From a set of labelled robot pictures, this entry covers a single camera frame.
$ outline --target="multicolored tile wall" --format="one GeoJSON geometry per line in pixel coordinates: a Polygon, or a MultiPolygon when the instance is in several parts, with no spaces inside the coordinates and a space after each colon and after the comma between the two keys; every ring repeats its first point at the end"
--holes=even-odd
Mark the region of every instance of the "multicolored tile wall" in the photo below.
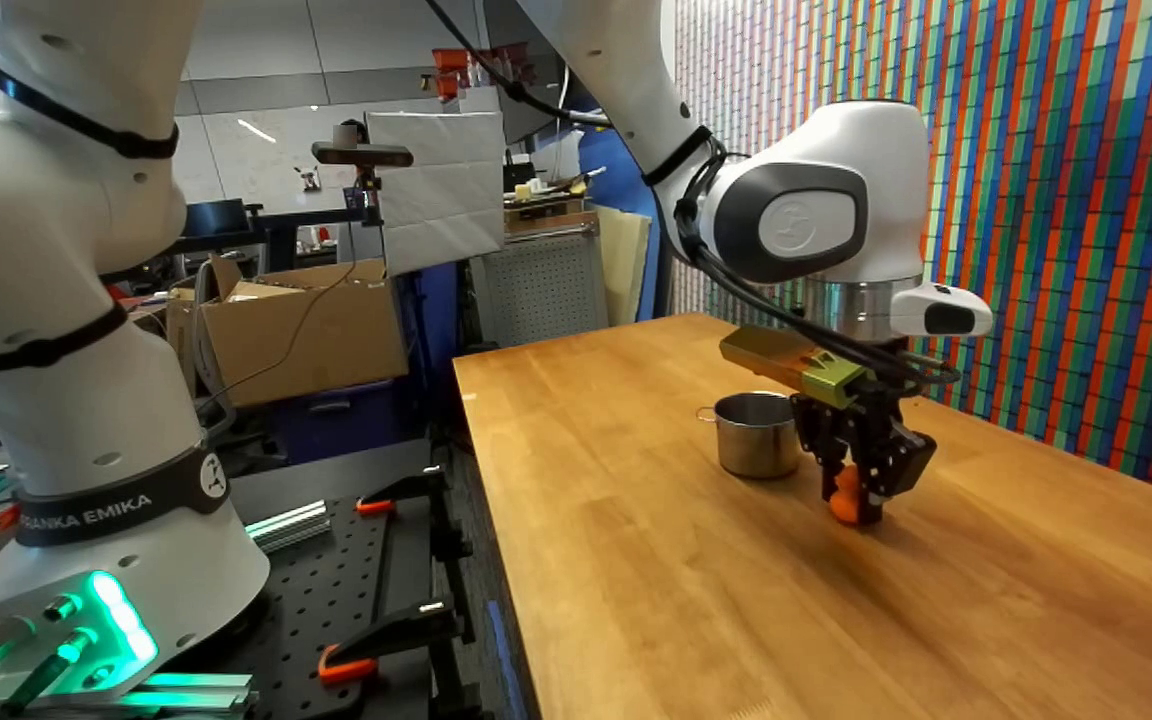
{"type": "Polygon", "coordinates": [[[1152,480],[1152,0],[682,0],[675,72],[743,153],[834,100],[916,105],[929,277],[1002,315],[920,349],[966,378],[937,399],[1152,480]]]}

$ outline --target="metal cup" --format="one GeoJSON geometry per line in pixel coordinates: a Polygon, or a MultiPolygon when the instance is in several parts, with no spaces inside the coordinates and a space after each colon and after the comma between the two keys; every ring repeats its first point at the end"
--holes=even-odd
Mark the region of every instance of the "metal cup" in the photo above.
{"type": "Polygon", "coordinates": [[[721,466],[743,480],[775,480],[799,467],[799,431],[787,398],[738,392],[715,399],[721,466]]]}

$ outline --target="wooden tabletop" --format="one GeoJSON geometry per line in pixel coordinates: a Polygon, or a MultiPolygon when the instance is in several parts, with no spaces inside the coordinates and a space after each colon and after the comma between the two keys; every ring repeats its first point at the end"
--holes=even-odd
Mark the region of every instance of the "wooden tabletop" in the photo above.
{"type": "Polygon", "coordinates": [[[920,490],[840,528],[743,484],[711,403],[772,387],[675,315],[458,361],[550,720],[1152,720],[1152,490],[932,399],[920,490]]]}

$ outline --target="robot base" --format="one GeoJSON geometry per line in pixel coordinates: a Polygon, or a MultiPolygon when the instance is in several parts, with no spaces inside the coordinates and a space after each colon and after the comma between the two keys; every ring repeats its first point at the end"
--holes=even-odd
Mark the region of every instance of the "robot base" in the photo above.
{"type": "Polygon", "coordinates": [[[232,624],[270,556],[232,503],[0,552],[0,707],[101,707],[232,624]]]}

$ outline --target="colorful wall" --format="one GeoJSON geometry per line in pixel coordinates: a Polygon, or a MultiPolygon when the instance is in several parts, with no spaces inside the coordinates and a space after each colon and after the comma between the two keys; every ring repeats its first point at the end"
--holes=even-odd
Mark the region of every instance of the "colorful wall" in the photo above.
{"type": "Polygon", "coordinates": [[[734,149],[916,105],[929,277],[1002,315],[926,343],[966,373],[941,399],[1152,480],[1152,0],[682,0],[675,72],[734,149]]]}

